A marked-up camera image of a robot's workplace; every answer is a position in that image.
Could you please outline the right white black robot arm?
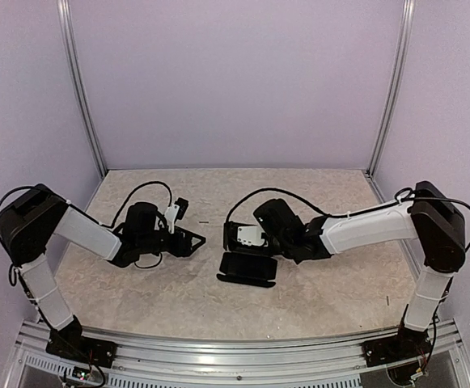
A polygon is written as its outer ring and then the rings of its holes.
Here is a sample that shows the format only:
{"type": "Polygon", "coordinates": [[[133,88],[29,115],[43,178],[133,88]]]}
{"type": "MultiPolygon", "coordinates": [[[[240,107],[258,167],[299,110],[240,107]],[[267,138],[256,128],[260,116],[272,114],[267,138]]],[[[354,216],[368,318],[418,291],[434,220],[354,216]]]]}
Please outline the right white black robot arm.
{"type": "Polygon", "coordinates": [[[421,345],[419,332],[433,319],[443,294],[463,267],[470,248],[459,207],[469,205],[445,196],[430,181],[402,189],[382,205],[340,215],[324,214],[304,224],[282,199],[268,200],[253,213],[257,226],[240,228],[239,242],[265,247],[300,263],[377,243],[416,239],[424,267],[406,307],[402,326],[389,344],[392,355],[405,359],[421,345]]]}

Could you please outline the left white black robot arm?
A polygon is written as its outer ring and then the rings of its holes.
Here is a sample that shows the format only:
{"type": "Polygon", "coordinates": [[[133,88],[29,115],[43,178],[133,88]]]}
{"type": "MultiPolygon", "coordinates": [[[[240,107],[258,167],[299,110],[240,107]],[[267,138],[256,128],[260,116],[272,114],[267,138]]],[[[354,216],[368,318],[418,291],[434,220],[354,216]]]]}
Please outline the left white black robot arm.
{"type": "Polygon", "coordinates": [[[70,200],[42,183],[22,186],[0,200],[0,244],[11,259],[11,273],[23,285],[29,301],[49,329],[59,333],[57,346],[74,360],[83,358],[89,343],[78,319],[62,296],[47,262],[53,237],[89,251],[118,268],[137,263],[143,255],[188,258],[205,245],[205,237],[177,226],[187,209],[183,198],[169,199],[165,210],[139,201],[124,202],[124,221],[110,225],[97,221],[70,200]]]}

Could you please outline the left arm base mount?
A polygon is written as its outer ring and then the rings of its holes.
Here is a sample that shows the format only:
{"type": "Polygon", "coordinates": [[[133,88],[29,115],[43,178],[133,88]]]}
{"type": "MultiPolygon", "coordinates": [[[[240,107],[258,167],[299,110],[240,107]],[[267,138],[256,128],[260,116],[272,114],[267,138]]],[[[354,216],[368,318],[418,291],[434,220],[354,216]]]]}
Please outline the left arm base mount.
{"type": "Polygon", "coordinates": [[[117,344],[112,341],[84,336],[76,317],[61,330],[51,327],[46,346],[48,354],[104,368],[112,367],[116,350],[117,344]]]}

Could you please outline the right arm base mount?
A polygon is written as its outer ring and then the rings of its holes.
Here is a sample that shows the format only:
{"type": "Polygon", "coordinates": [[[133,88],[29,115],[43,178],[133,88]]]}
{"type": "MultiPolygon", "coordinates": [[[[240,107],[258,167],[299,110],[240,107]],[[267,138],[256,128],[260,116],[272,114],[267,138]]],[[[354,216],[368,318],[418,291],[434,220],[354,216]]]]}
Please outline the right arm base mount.
{"type": "Polygon", "coordinates": [[[362,344],[367,367],[391,364],[408,360],[430,352],[428,329],[416,331],[400,322],[394,335],[380,339],[370,339],[362,344]]]}

